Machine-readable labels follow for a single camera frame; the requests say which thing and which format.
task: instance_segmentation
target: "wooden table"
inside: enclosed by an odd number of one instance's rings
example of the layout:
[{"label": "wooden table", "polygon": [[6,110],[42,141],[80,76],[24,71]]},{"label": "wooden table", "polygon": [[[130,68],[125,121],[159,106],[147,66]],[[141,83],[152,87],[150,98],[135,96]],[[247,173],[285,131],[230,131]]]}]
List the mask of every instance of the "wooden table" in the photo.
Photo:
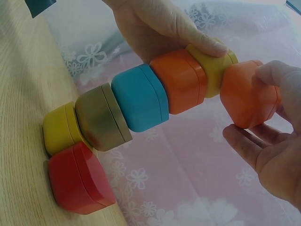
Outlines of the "wooden table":
[{"label": "wooden table", "polygon": [[114,205],[81,216],[54,201],[42,120],[78,97],[43,16],[23,0],[0,0],[0,225],[126,226]]}]

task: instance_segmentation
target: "pink fabric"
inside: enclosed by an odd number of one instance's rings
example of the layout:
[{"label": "pink fabric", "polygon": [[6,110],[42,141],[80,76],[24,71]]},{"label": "pink fabric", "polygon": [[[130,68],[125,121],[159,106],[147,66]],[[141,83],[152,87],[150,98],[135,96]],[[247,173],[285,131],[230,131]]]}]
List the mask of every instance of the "pink fabric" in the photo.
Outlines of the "pink fabric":
[{"label": "pink fabric", "polygon": [[[287,9],[263,7],[233,4],[220,13],[208,10],[211,13],[202,17],[214,16],[215,23],[205,24],[212,26],[206,31],[227,44],[240,61],[277,59],[300,66],[299,31]],[[216,19],[222,17],[228,17],[232,26],[215,29]],[[194,21],[200,29],[205,27]],[[98,77],[87,84],[78,80],[77,86],[83,93],[140,63],[134,53],[120,55]],[[301,225],[299,212],[270,195],[225,142],[222,130],[229,124],[227,112],[215,97],[171,115],[168,122],[146,132],[133,133],[133,141],[99,154],[130,226]],[[278,116],[269,124],[292,131]]]}]

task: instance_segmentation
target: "blue block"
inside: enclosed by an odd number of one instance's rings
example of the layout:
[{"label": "blue block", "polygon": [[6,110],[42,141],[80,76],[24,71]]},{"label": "blue block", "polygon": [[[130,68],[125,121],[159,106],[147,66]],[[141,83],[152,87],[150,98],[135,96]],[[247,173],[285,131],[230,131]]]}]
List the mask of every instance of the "blue block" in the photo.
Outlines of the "blue block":
[{"label": "blue block", "polygon": [[147,64],[116,75],[111,88],[134,132],[143,132],[169,119],[166,92]]},{"label": "blue block", "polygon": [[147,64],[143,64],[139,66],[141,70],[143,71],[144,75],[148,79],[148,81],[151,83],[151,86],[155,90],[159,104],[161,109],[161,120],[162,122],[169,120],[169,109],[168,109],[168,99],[167,94],[165,92],[165,89],[160,82],[160,80],[157,78],[151,67]]}]

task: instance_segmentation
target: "plastic block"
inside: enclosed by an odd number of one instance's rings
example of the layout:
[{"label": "plastic block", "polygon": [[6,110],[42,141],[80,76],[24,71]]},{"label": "plastic block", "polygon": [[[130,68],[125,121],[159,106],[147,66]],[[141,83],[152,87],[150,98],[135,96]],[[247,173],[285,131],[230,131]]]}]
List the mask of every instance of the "plastic block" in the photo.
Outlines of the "plastic block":
[{"label": "plastic block", "polygon": [[110,111],[112,112],[112,115],[114,117],[114,120],[118,126],[119,131],[121,132],[121,135],[124,139],[124,142],[128,142],[132,140],[132,135],[130,133],[130,130],[127,127],[126,120],[123,117],[123,114],[121,112],[121,109],[118,106],[117,100],[113,94],[113,91],[111,89],[110,84],[106,83],[102,85],[104,96],[108,102]]},{"label": "plastic block", "polygon": [[98,158],[84,143],[54,155],[48,174],[56,203],[86,215],[116,202]]},{"label": "plastic block", "polygon": [[156,76],[154,76],[154,72],[149,65],[143,64],[140,65],[140,68],[143,71],[146,78],[148,79],[148,81],[150,82],[153,89],[155,90],[156,95],[158,97],[160,110],[161,110],[161,121],[162,122],[168,121],[169,120],[168,98],[162,83]]},{"label": "plastic block", "polygon": [[127,125],[134,132],[143,132],[169,119],[166,92],[147,67],[144,64],[122,72],[111,83]]},{"label": "plastic block", "polygon": [[169,113],[182,113],[204,101],[206,75],[186,50],[159,56],[151,61],[150,67],[167,93]]},{"label": "plastic block", "polygon": [[207,76],[207,90],[205,98],[212,98],[220,93],[222,76],[227,67],[232,65],[232,59],[237,59],[233,52],[230,51],[223,57],[213,57],[200,52],[195,46],[188,45],[186,50],[201,65]]},{"label": "plastic block", "polygon": [[108,151],[125,143],[101,86],[82,94],[75,103],[79,127],[98,151]]},{"label": "plastic block", "polygon": [[231,65],[223,75],[220,98],[234,124],[248,129],[269,120],[281,103],[277,87],[254,77],[262,62],[254,60]]},{"label": "plastic block", "polygon": [[73,102],[69,102],[45,116],[43,133],[45,148],[50,155],[80,142],[84,142],[92,149],[80,132]]}]

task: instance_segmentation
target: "rounded square block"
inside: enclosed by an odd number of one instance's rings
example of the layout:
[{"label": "rounded square block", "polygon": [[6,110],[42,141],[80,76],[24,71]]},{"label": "rounded square block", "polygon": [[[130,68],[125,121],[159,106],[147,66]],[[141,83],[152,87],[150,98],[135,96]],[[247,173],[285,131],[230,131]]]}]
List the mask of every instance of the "rounded square block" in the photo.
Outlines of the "rounded square block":
[{"label": "rounded square block", "polygon": [[116,75],[111,87],[130,130],[143,132],[169,119],[166,92],[147,64]]},{"label": "rounded square block", "polygon": [[124,142],[128,142],[132,140],[133,139],[132,135],[127,127],[126,120],[124,119],[121,109],[118,106],[117,100],[113,94],[110,84],[108,83],[103,84],[102,89],[103,89],[103,94],[108,102],[110,111],[112,112],[114,120],[124,139]]},{"label": "rounded square block", "polygon": [[79,127],[98,151],[108,151],[125,143],[101,86],[82,94],[75,103]]},{"label": "rounded square block", "polygon": [[278,88],[254,77],[262,62],[254,60],[225,70],[220,98],[234,124],[248,129],[269,120],[281,102]]},{"label": "rounded square block", "polygon": [[55,201],[67,211],[86,215],[116,202],[98,158],[84,143],[54,155],[48,174]]},{"label": "rounded square block", "polygon": [[92,149],[80,132],[73,102],[49,112],[44,117],[43,133],[45,147],[50,155],[79,142],[84,142]]},{"label": "rounded square block", "polygon": [[151,61],[150,67],[167,93],[169,113],[182,113],[204,101],[206,75],[186,50],[159,56]]},{"label": "rounded square block", "polygon": [[232,58],[234,59],[234,53],[231,52],[231,57],[229,56],[229,54],[226,54],[223,57],[217,58],[200,52],[193,45],[188,45],[186,47],[186,50],[193,56],[193,58],[201,65],[201,67],[205,71],[207,77],[207,90],[205,98],[212,98],[218,95],[220,93],[223,73],[227,67],[232,65]]}]

